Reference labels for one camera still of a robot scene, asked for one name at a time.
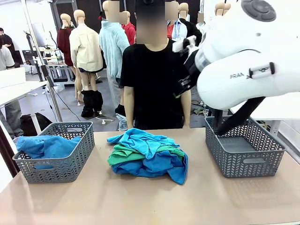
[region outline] green cloth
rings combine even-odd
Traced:
[[[158,148],[156,152],[169,151],[171,154],[177,155],[179,160],[184,158],[184,152],[181,149],[177,149],[172,146],[162,146]],[[117,144],[113,148],[113,152],[108,158],[109,165],[116,165],[118,163],[124,163],[127,161],[141,160],[146,158],[143,154],[135,149],[127,148],[121,144]]]

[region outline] empty basket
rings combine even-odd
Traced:
[[[285,152],[285,145],[277,137],[252,118],[220,136],[213,131],[214,117],[207,117],[205,121],[207,147],[225,177],[275,175]]]
[[[66,158],[31,159],[23,151],[14,155],[28,183],[66,183],[77,179],[95,142],[92,122],[52,123],[40,135],[59,135],[66,139],[81,137],[80,142]],[[36,166],[47,166],[51,169],[37,169]]]

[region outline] gray pants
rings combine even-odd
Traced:
[[[19,100],[14,100],[5,105],[5,115],[0,110],[0,120],[11,138],[18,137],[23,134],[21,130],[21,108]]]
[[[121,101],[119,85],[116,81],[116,78],[111,76],[108,73],[108,70],[106,70],[106,72],[107,72],[107,80],[108,80],[109,91],[110,91],[111,96],[112,96],[112,103],[113,103],[114,108],[116,109],[118,107],[118,105],[120,104],[120,101]]]

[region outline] basket rim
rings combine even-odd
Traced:
[[[70,153],[70,155],[68,155],[67,157],[64,157],[64,158],[28,158],[28,159],[18,159],[16,157],[18,157],[21,153],[24,153],[22,150],[21,151],[18,151],[13,157],[12,159],[14,161],[26,161],[26,160],[30,160],[30,161],[35,161],[35,162],[40,162],[40,161],[45,161],[45,160],[64,160],[64,159],[68,159],[69,157],[72,156],[72,154],[74,153],[75,149],[78,147],[78,145],[80,144],[80,142],[82,141],[82,139],[86,136],[87,132],[92,128],[92,125],[93,125],[93,122],[92,121],[87,121],[87,122],[84,122],[84,121],[80,121],[80,122],[55,122],[55,123],[52,123],[50,125],[48,125],[43,131],[42,133],[40,133],[38,136],[43,136],[43,132],[48,129],[49,127],[55,125],[55,124],[70,124],[70,123],[89,123],[90,126],[89,128],[87,129],[87,131],[85,132],[85,134],[82,136],[81,140],[79,141],[79,143],[75,146],[75,148],[73,149],[73,151]]]
[[[222,149],[227,152],[228,154],[237,154],[238,152],[236,153],[232,153],[232,152],[228,152],[226,150],[226,148],[224,148],[223,144],[220,142],[220,139],[218,138],[217,135],[215,135],[215,132],[214,130],[212,129],[212,127],[210,126],[210,124],[208,123],[207,119],[211,119],[211,118],[215,118],[214,116],[208,116],[208,117],[205,117],[205,123],[208,125],[209,129],[213,132],[215,138],[217,139],[218,143],[222,146]],[[252,117],[249,117],[249,120],[253,121],[257,126],[259,126],[262,131],[268,135],[270,135],[278,144],[280,144],[283,149],[281,150],[268,150],[268,151],[244,151],[244,152],[240,152],[238,154],[242,154],[242,153],[245,153],[245,154],[248,154],[248,153],[255,153],[255,152],[283,152],[283,151],[286,151],[287,149],[287,145],[282,141],[280,140],[277,136],[274,136],[273,134],[271,134],[269,131],[265,130],[257,121],[255,121]]]

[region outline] cream jacket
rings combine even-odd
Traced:
[[[84,23],[78,25],[70,35],[71,59],[76,68],[89,72],[102,69],[103,60],[98,34]]]

